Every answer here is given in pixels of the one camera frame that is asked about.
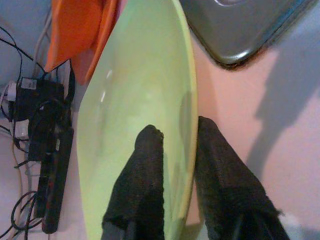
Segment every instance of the green bowl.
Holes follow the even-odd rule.
[[[102,235],[112,189],[148,124],[164,134],[164,233],[178,239],[194,172],[196,73],[178,0],[129,0],[83,97],[77,124],[82,206],[89,240]]]

